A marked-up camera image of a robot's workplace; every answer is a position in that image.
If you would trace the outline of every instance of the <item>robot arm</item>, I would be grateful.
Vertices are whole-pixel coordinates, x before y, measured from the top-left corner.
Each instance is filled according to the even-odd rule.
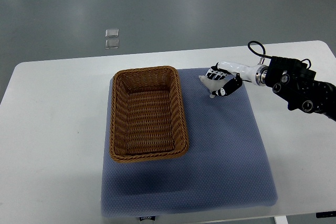
[[[251,43],[260,45],[263,54],[252,50]],[[241,87],[243,81],[249,81],[257,86],[271,87],[274,94],[288,102],[289,110],[320,113],[336,121],[336,87],[328,82],[314,80],[316,72],[310,70],[309,59],[300,61],[267,56],[265,48],[257,41],[249,42],[248,48],[262,57],[258,65],[249,67],[221,61],[211,67],[206,76],[200,76],[200,80],[209,88],[211,97],[228,96]],[[263,65],[264,57],[271,59],[269,66]]]

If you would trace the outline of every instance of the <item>black cable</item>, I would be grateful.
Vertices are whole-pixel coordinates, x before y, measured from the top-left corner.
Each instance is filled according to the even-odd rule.
[[[304,62],[304,61],[308,61],[308,63],[309,63],[309,67],[307,68],[307,69],[310,69],[310,67],[311,67],[311,61],[310,61],[310,59],[303,59],[301,62]]]
[[[255,43],[255,44],[259,45],[259,46],[263,49],[263,53],[262,53],[262,54],[259,54],[258,52],[255,52],[255,51],[251,48],[251,44],[252,44],[252,43]],[[254,53],[254,54],[257,55],[257,56],[264,57],[264,58],[267,58],[267,59],[271,59],[271,58],[272,58],[272,56],[266,55],[266,50],[265,50],[264,46],[263,46],[260,42],[257,42],[257,41],[255,41],[255,40],[252,40],[252,41],[250,41],[250,42],[247,44],[247,47],[248,47],[248,49],[250,49],[250,51],[251,51],[252,53]]]

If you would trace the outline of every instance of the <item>brown woven basket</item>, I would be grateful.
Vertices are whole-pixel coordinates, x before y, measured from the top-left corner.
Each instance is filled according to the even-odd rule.
[[[180,157],[189,147],[178,71],[122,70],[112,82],[110,155],[120,163]]]

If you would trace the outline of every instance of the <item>floor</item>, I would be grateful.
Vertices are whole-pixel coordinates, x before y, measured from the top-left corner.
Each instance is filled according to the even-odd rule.
[[[336,55],[335,13],[336,0],[0,0],[0,100],[23,61],[243,46],[250,40],[322,40]],[[118,49],[105,49],[107,28],[120,29]],[[288,222],[336,218],[299,215]]]

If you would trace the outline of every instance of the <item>blue padded mat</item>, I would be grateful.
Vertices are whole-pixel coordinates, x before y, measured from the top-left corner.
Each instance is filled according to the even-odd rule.
[[[111,159],[110,86],[101,189],[104,217],[275,204],[274,181],[245,87],[211,99],[198,78],[207,70],[178,71],[190,147],[175,159],[130,164]]]

